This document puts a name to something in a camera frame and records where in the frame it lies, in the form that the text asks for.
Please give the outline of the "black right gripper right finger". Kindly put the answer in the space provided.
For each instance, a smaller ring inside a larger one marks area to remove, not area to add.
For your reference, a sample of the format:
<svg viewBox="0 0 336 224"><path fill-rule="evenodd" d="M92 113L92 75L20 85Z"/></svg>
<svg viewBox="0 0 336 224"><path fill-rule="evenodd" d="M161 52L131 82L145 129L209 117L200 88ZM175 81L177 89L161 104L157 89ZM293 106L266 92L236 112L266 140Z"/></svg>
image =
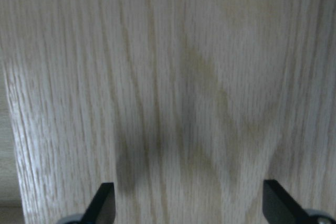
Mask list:
<svg viewBox="0 0 336 224"><path fill-rule="evenodd" d="M263 181L263 215L268 223L335 223L328 213L303 209L277 180Z"/></svg>

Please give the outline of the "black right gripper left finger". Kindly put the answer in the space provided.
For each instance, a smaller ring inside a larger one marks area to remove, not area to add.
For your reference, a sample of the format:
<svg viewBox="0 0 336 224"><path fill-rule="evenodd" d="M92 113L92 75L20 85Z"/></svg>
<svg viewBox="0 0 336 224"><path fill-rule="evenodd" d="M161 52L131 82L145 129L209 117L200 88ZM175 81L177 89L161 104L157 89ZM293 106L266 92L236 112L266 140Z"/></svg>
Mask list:
<svg viewBox="0 0 336 224"><path fill-rule="evenodd" d="M102 183L79 223L114 223L115 203L114 183Z"/></svg>

